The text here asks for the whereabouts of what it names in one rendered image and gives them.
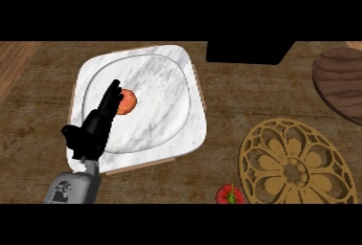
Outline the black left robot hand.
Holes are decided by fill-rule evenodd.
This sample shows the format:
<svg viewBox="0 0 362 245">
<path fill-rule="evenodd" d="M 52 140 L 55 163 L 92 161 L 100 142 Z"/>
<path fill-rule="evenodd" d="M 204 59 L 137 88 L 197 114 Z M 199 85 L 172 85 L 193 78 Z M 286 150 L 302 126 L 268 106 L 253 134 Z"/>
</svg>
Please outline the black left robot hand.
<svg viewBox="0 0 362 245">
<path fill-rule="evenodd" d="M 97 161 L 104 154 L 116 112 L 123 100 L 120 81 L 116 79 L 108 87 L 100 106 L 91 111 L 83 126 L 67 124 L 63 135 L 67 147 L 74 150 L 76 160 Z"/>
</svg>

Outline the white marble square bowl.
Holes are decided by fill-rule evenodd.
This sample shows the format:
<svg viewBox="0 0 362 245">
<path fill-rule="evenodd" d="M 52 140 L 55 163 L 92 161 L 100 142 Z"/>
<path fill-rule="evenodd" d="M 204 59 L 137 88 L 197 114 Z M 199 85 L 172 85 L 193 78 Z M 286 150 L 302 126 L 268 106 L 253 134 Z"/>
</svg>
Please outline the white marble square bowl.
<svg viewBox="0 0 362 245">
<path fill-rule="evenodd" d="M 194 64 L 179 45 L 151 46 L 91 58 L 79 72 L 70 124 L 82 125 L 114 80 L 138 99 L 116 116 L 100 171 L 144 167 L 191 153 L 207 137 Z"/>
</svg>

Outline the golden round openwork placemat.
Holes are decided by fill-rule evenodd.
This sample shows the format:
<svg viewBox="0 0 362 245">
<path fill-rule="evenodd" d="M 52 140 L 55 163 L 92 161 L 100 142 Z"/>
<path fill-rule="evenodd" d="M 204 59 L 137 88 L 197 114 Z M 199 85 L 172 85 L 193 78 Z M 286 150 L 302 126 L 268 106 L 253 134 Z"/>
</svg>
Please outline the golden round openwork placemat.
<svg viewBox="0 0 362 245">
<path fill-rule="evenodd" d="M 290 119 L 261 122 L 246 135 L 240 176 L 252 204 L 355 204 L 346 160 L 323 134 Z"/>
</svg>

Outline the orange round fruit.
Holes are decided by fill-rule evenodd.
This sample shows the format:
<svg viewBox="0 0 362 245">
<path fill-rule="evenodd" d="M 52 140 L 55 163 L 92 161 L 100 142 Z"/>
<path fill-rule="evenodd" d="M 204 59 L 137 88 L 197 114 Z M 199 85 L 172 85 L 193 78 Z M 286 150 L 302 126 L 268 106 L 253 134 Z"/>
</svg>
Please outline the orange round fruit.
<svg viewBox="0 0 362 245">
<path fill-rule="evenodd" d="M 132 110 L 137 107 L 138 98 L 132 90 L 123 89 L 122 94 L 123 94 L 123 100 L 120 101 L 119 104 L 117 114 L 126 115 L 132 112 Z"/>
</svg>

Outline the red bell pepper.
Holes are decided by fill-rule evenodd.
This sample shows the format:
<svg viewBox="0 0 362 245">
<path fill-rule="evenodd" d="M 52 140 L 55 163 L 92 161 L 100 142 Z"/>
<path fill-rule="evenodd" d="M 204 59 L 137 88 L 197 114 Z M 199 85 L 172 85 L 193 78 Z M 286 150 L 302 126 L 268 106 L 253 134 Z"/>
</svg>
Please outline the red bell pepper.
<svg viewBox="0 0 362 245">
<path fill-rule="evenodd" d="M 215 200 L 218 204 L 244 204 L 244 193 L 234 184 L 225 184 L 216 192 Z"/>
</svg>

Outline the black appliance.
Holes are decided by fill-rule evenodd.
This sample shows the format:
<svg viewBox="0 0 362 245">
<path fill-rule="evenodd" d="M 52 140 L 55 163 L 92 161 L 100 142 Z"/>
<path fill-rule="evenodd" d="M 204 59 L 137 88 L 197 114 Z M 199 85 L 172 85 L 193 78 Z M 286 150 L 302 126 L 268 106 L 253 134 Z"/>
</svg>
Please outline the black appliance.
<svg viewBox="0 0 362 245">
<path fill-rule="evenodd" d="M 293 41 L 210 41 L 207 61 L 278 65 L 293 44 Z"/>
</svg>

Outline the dark brown wooden board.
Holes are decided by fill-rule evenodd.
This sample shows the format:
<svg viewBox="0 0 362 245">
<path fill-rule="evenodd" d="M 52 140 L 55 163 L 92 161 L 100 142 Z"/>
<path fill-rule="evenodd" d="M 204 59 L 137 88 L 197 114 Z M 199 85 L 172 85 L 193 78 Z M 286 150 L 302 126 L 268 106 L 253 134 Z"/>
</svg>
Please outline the dark brown wooden board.
<svg viewBox="0 0 362 245">
<path fill-rule="evenodd" d="M 362 125 L 362 51 L 326 50 L 314 61 L 314 87 L 324 102 L 354 123 Z"/>
</svg>

